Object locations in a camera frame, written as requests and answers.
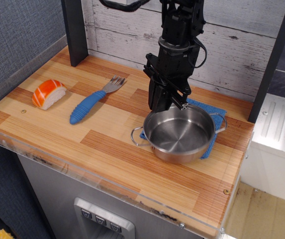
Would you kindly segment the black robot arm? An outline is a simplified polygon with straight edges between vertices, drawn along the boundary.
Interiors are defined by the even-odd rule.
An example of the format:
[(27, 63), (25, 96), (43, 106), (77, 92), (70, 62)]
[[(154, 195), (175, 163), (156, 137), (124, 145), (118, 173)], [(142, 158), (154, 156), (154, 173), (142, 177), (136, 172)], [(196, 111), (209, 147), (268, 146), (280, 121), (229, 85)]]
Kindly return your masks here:
[(197, 36), (203, 33), (205, 20), (202, 0), (162, 1), (162, 35), (157, 56), (146, 55), (145, 74), (150, 78), (148, 105), (153, 112), (162, 112), (175, 104), (187, 108), (191, 94), (188, 78), (197, 64), (204, 45)]

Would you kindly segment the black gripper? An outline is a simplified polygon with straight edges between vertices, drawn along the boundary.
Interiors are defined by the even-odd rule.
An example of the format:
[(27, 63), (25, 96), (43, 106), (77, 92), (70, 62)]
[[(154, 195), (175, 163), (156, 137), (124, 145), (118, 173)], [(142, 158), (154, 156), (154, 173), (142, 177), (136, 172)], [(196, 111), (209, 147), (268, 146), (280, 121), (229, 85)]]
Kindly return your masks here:
[(193, 74), (200, 46), (192, 45), (184, 52), (169, 51), (161, 46), (158, 56), (146, 55), (144, 73), (150, 78), (148, 105), (154, 112), (167, 111), (171, 104), (187, 107), (191, 94), (188, 78)]

